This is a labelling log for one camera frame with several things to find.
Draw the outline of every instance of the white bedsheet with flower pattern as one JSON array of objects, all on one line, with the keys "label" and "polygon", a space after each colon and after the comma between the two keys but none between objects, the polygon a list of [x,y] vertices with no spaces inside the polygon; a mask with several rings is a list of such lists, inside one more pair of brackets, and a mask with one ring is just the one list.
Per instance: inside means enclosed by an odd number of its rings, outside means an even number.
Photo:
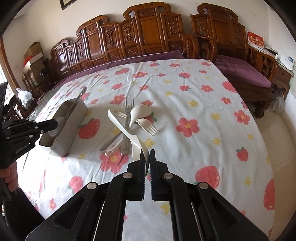
[{"label": "white bedsheet with flower pattern", "polygon": [[[266,147],[241,97],[209,61],[161,60],[127,64],[65,84],[37,121],[52,118],[66,100],[82,96],[89,108],[68,156],[47,154],[38,141],[19,170],[20,187],[43,217],[49,217],[89,182],[99,184],[126,171],[130,155],[106,157],[104,140],[118,133],[107,111],[122,110],[124,98],[153,110],[155,136],[135,126],[134,133],[156,159],[185,182],[208,182],[267,235],[273,225],[275,195]],[[123,240],[173,240],[168,202],[128,202]]]}]

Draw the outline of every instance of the tiled floor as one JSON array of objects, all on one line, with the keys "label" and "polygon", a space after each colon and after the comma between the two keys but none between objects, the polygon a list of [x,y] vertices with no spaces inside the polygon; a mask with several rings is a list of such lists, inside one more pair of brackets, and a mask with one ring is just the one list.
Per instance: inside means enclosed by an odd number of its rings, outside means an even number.
[{"label": "tiled floor", "polygon": [[282,116],[265,111],[256,119],[274,173],[276,209],[270,241],[278,238],[296,210],[296,149]]}]

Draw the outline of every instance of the wooden headboard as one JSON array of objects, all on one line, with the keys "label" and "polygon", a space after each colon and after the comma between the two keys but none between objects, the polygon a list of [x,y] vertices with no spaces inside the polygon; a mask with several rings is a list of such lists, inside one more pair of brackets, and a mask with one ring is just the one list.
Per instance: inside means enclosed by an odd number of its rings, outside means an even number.
[{"label": "wooden headboard", "polygon": [[77,29],[78,38],[73,43],[63,39],[51,49],[55,78],[151,53],[185,50],[188,58],[198,58],[197,38],[185,34],[181,15],[170,11],[170,5],[164,2],[151,2],[129,7],[120,23],[110,23],[104,15],[87,21]]}]

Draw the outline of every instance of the person's hand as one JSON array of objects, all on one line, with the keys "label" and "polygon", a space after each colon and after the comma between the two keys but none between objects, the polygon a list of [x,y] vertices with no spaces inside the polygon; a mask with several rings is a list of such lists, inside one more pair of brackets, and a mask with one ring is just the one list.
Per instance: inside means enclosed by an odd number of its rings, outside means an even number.
[{"label": "person's hand", "polygon": [[8,183],[10,192],[15,191],[18,188],[17,162],[15,161],[6,169],[0,169],[0,177],[4,178],[4,181]]}]

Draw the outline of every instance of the metal bolt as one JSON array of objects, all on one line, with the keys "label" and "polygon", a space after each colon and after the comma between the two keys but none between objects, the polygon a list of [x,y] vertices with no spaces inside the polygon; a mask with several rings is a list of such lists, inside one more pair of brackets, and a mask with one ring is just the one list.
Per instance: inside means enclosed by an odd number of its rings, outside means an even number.
[{"label": "metal bolt", "polygon": [[173,178],[173,174],[167,172],[167,173],[165,173],[165,174],[163,175],[163,177],[164,177],[165,179],[172,179],[172,178]]},{"label": "metal bolt", "polygon": [[200,183],[198,184],[201,189],[208,189],[209,185],[207,183]]},{"label": "metal bolt", "polygon": [[129,179],[131,178],[133,175],[130,172],[126,172],[123,174],[123,178]]},{"label": "metal bolt", "polygon": [[87,184],[87,188],[90,189],[90,190],[95,189],[96,188],[96,183]]}]

